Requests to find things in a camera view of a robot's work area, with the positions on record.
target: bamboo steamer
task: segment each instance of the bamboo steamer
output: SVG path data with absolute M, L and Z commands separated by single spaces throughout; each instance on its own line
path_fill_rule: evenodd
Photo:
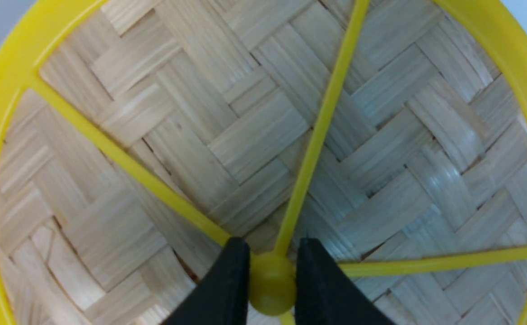
M 42 77 L 255 252 L 277 235 L 351 0 L 111 0 Z M 373 0 L 292 243 L 336 260 L 527 246 L 527 131 L 484 50 L 429 0 Z M 38 95 L 0 157 L 20 324 L 156 324 L 220 248 Z M 527 261 L 354 280 L 397 323 L 515 323 Z M 276 323 L 250 310 L 249 323 Z

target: basket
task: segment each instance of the basket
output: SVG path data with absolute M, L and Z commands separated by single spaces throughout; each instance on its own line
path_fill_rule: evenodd
M 526 35 L 353 6 L 40 0 L 0 51 L 0 323 L 159 323 L 230 235 L 319 238 L 397 323 L 527 323 Z

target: yellow spoke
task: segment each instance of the yellow spoke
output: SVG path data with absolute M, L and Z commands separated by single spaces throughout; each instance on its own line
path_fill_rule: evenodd
M 170 206 L 175 212 L 194 224 L 199 230 L 220 245 L 225 245 L 230 235 L 214 224 L 187 200 L 180 197 L 160 179 L 147 171 L 113 140 L 103 134 L 98 127 L 90 123 L 81 113 L 76 111 L 65 99 L 38 76 L 31 79 L 30 87 L 42 96 L 54 109 L 56 109 L 69 123 L 73 124 L 79 132 L 97 146 L 105 155 L 115 161 L 139 183 L 156 195 L 161 201 Z
M 415 273 L 449 271 L 490 264 L 509 263 L 527 260 L 527 247 L 485 251 L 465 255 L 431 257 L 411 261 L 385 261 L 370 263 L 342 263 L 340 268 L 350 278 L 363 276 L 392 276 Z
M 281 315 L 280 321 L 281 321 L 281 325 L 295 325 L 296 324 L 294 316 L 292 315 L 292 312 L 290 311 Z
M 360 30 L 362 29 L 369 2 L 369 0 L 358 0 L 354 6 L 352 18 L 350 19 L 348 30 L 344 35 L 336 66 L 334 67 L 330 82 L 327 86 L 322 107 L 319 110 L 313 134 L 307 151 L 305 152 L 303 163 L 301 164 L 298 179 L 296 180 L 294 187 L 294 193 L 289 200 L 284 221 L 281 224 L 280 234 L 278 235 L 274 249 L 274 252 L 278 255 L 286 254 L 289 243 L 294 235 L 294 229 L 298 223 L 301 206 L 305 200 L 305 194 L 311 183 L 317 159 L 319 159 L 319 154 L 322 151 L 323 142 L 326 138 L 327 130 L 330 127 L 331 118 L 336 109 L 338 99 L 340 98 L 340 92 L 344 85 L 345 76 L 348 72 L 350 62 L 352 61 L 352 56 L 354 55 L 356 42 L 358 41 Z

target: woven basket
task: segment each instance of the woven basket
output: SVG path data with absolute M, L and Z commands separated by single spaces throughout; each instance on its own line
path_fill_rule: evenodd
M 111 0 L 42 77 L 255 252 L 270 251 L 352 0 Z M 505 78 L 429 0 L 373 0 L 296 228 L 336 260 L 527 246 L 527 131 Z M 220 248 L 32 91 L 0 159 L 20 324 L 156 324 Z M 354 280 L 397 323 L 515 323 L 527 261 Z M 249 324 L 276 319 L 250 310 Z

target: yellow plastic rim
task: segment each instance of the yellow plastic rim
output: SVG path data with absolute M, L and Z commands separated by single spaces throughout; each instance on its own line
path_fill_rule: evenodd
M 20 95 L 31 88 L 43 96 L 108 157 L 222 245 L 229 238 L 229 234 L 137 164 L 112 140 L 75 111 L 38 75 L 38 68 L 65 36 L 104 2 L 105 0 L 39 0 L 13 29 L 0 49 L 0 150 L 1 140 Z M 499 0 L 434 0 L 434 2 L 460 21 L 484 46 L 511 85 L 527 121 L 527 36 L 516 20 Z M 314 128 L 312 141 L 296 181 L 294 195 L 280 228 L 274 249 L 274 253 L 278 255 L 284 254 L 294 232 L 303 203 L 302 198 L 313 175 L 319 149 L 329 127 L 351 53 L 358 39 L 367 3 L 367 0 L 358 0 L 354 7 L 352 20 Z M 348 276 L 382 276 L 477 267 L 523 259 L 527 259 L 527 247 L 417 261 L 342 264 L 341 268 Z M 285 324 L 293 323 L 289 313 L 282 315 L 280 319 Z M 13 323 L 9 303 L 0 280 L 0 324 Z M 527 324 L 527 302 L 519 323 Z

